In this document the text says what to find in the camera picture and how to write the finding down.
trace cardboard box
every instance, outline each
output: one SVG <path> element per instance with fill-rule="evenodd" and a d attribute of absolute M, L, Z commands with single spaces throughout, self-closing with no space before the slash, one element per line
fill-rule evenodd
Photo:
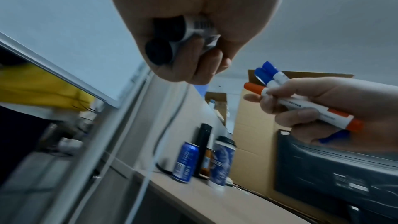
<path fill-rule="evenodd" d="M 226 93 L 218 93 L 218 92 L 206 92 L 204 99 L 207 103 L 210 100 L 214 100 L 216 102 L 215 109 L 220 112 L 221 116 L 224 117 L 224 126 L 227 122 L 227 113 L 228 113 L 228 104 L 227 104 L 227 94 Z"/>
<path fill-rule="evenodd" d="M 310 73 L 283 71 L 289 78 L 336 76 L 352 78 L 350 74 Z M 248 71 L 249 82 L 263 85 Z M 233 131 L 237 144 L 230 178 L 235 184 L 255 191 L 286 207 L 324 223 L 342 224 L 345 220 L 322 211 L 316 207 L 290 198 L 274 190 L 277 131 L 290 130 L 274 122 L 274 116 L 264 113 L 258 104 L 243 99 L 250 91 L 242 90 L 238 114 Z"/>

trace yellow jacket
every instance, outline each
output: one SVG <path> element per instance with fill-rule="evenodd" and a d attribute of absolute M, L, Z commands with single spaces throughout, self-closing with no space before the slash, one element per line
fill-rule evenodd
<path fill-rule="evenodd" d="M 30 63 L 0 70 L 0 102 L 84 111 L 93 101 L 93 96 Z"/>

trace desk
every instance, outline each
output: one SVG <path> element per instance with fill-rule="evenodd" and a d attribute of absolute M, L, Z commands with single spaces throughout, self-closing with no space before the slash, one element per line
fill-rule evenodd
<path fill-rule="evenodd" d="M 305 220 L 254 194 L 233 187 L 220 193 L 207 181 L 192 178 L 179 183 L 153 173 L 148 188 L 195 221 L 209 224 L 304 224 Z"/>

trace person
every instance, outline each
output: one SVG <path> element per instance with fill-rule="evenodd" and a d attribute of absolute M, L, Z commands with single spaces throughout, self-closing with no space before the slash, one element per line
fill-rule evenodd
<path fill-rule="evenodd" d="M 318 120 L 316 109 L 287 110 L 277 103 L 278 97 L 293 94 L 309 97 L 311 101 L 347 112 L 364 121 L 364 128 L 351 133 L 350 141 L 332 141 L 328 146 L 348 151 L 398 151 L 398 87 L 350 78 L 297 78 L 267 95 L 246 94 L 244 99 L 258 102 L 261 109 L 274 114 L 275 122 L 291 127 L 291 134 L 300 141 L 320 144 L 340 129 Z"/>
<path fill-rule="evenodd" d="M 281 0 L 113 0 L 145 61 L 159 77 L 204 85 L 226 70 L 237 52 L 268 23 Z M 170 65 L 156 66 L 145 55 L 153 38 L 153 18 L 204 14 L 220 32 L 212 50 L 200 55 L 203 39 L 193 37 L 180 48 Z"/>
<path fill-rule="evenodd" d="M 94 97 L 0 46 L 0 186 L 53 122 L 76 120 Z"/>

